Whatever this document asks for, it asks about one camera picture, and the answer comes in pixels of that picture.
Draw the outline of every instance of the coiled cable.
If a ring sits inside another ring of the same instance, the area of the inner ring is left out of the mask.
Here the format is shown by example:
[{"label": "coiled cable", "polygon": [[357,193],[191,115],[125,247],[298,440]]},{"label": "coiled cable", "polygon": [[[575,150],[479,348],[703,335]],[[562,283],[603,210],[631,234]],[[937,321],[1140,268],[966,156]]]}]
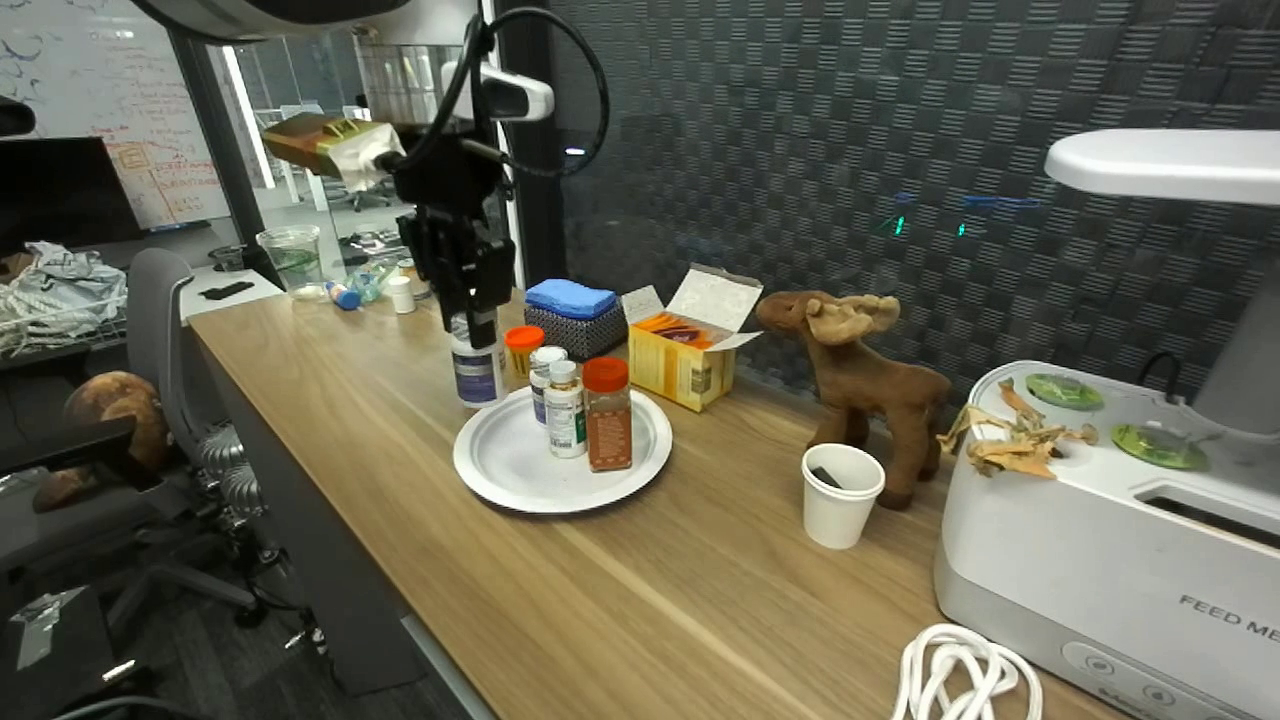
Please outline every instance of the coiled cable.
[{"label": "coiled cable", "polygon": [[[948,695],[948,681],[966,671],[966,694]],[[1043,717],[1043,690],[1028,659],[960,626],[925,629],[898,659],[890,720],[997,720],[997,695],[1028,683],[1028,720]]]},{"label": "coiled cable", "polygon": [[477,25],[477,30],[472,30],[469,52],[463,52],[461,69],[450,73],[450,79],[449,79],[449,88],[445,88],[445,98],[441,98],[441,113],[436,113],[436,120],[429,124],[423,139],[414,139],[414,150],[408,154],[408,162],[423,162],[423,156],[445,139],[445,127],[450,124],[450,108],[454,108],[454,100],[461,100],[461,92],[463,92],[469,79],[472,79],[472,103],[477,103],[472,113],[477,113],[477,120],[488,115],[488,113],[485,113],[485,92],[479,92],[479,61],[493,52],[495,33],[509,30],[509,25],[517,25],[517,20],[543,20],[543,25],[552,25],[559,37],[568,37],[568,44],[572,44],[572,48],[587,61],[587,69],[592,69],[601,120],[594,120],[594,133],[592,133],[587,150],[580,154],[580,162],[575,162],[575,164],[562,164],[562,169],[531,169],[531,164],[519,164],[519,162],[513,162],[509,154],[495,154],[495,150],[488,150],[488,154],[479,154],[479,156],[493,156],[493,162],[513,164],[517,174],[539,178],[539,181],[562,181],[562,178],[572,178],[572,174],[584,174],[584,169],[601,156],[603,138],[609,138],[609,120],[610,120],[609,75],[603,75],[601,58],[592,52],[592,44],[587,44],[580,33],[572,33],[572,30],[568,30],[559,15],[552,15],[547,9],[525,9],[525,5],[519,5],[519,9],[499,11],[493,25]]}]

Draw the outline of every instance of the jar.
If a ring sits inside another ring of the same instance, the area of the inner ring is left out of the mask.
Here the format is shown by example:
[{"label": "jar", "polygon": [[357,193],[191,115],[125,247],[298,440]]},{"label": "jar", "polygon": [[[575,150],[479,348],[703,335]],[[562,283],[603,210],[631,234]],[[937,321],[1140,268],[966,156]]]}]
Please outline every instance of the jar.
[{"label": "jar", "polygon": [[631,470],[627,359],[594,356],[584,366],[584,422],[592,472]]},{"label": "jar", "polygon": [[575,381],[572,359],[554,359],[547,372],[543,415],[547,415],[547,446],[552,456],[580,456],[584,452],[584,385]]},{"label": "jar", "polygon": [[504,335],[504,389],[517,394],[529,385],[529,356],[547,339],[534,324],[517,324]]},{"label": "jar", "polygon": [[529,394],[531,394],[531,415],[543,426],[543,397],[552,385],[552,366],[568,359],[568,351],[559,344],[543,344],[529,356]]},{"label": "jar", "polygon": [[450,389],[454,389],[454,401],[469,406],[469,408],[485,408],[493,401],[499,401],[499,359],[495,359],[495,348],[477,348],[469,339],[469,324],[463,318],[454,318],[449,324],[449,351],[450,351]]}]

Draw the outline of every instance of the wooden toy animal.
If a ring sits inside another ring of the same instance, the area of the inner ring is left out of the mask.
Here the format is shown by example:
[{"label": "wooden toy animal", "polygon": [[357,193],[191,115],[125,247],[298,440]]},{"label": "wooden toy animal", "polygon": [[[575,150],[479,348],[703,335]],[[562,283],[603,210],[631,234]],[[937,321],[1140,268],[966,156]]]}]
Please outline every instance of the wooden toy animal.
[{"label": "wooden toy animal", "polygon": [[885,507],[908,507],[917,479],[941,465],[937,411],[953,381],[933,370],[898,366],[864,344],[898,321],[897,298],[773,291],[756,306],[765,331],[796,335],[829,408],[812,446],[864,446],[867,415],[885,415],[890,461],[885,470]]}]

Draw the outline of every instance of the white appliance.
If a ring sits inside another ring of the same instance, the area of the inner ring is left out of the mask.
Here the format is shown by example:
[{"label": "white appliance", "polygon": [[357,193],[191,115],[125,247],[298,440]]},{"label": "white appliance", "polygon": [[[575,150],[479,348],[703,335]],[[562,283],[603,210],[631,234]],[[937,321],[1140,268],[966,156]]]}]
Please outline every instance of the white appliance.
[{"label": "white appliance", "polygon": [[[1087,133],[1052,150],[1047,178],[1280,204],[1280,133]],[[1276,290],[1272,274],[1194,406],[1039,359],[991,370],[972,408],[1010,415],[1010,381],[1096,446],[1063,446],[1054,479],[980,477],[972,440],[960,449],[937,554],[942,615],[1130,717],[1280,717]]]}]

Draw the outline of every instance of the office chair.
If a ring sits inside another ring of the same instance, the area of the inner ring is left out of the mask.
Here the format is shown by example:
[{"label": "office chair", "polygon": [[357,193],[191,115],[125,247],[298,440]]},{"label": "office chair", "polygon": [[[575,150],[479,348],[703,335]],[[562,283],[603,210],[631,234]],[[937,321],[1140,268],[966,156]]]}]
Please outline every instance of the office chair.
[{"label": "office chair", "polygon": [[218,426],[218,406],[201,389],[201,356],[178,324],[178,290],[191,265],[178,254],[146,247],[127,265],[127,372],[160,394],[185,470],[146,490],[106,486],[67,507],[30,513],[35,465],[114,465],[127,452],[132,422],[58,430],[18,449],[0,449],[0,620],[46,588],[93,586],[125,571],[104,629],[125,642],[156,586],[225,602],[243,626],[265,615],[251,588],[201,571],[189,555],[218,549],[225,504],[208,486],[227,477],[251,498],[251,470],[238,440]]}]

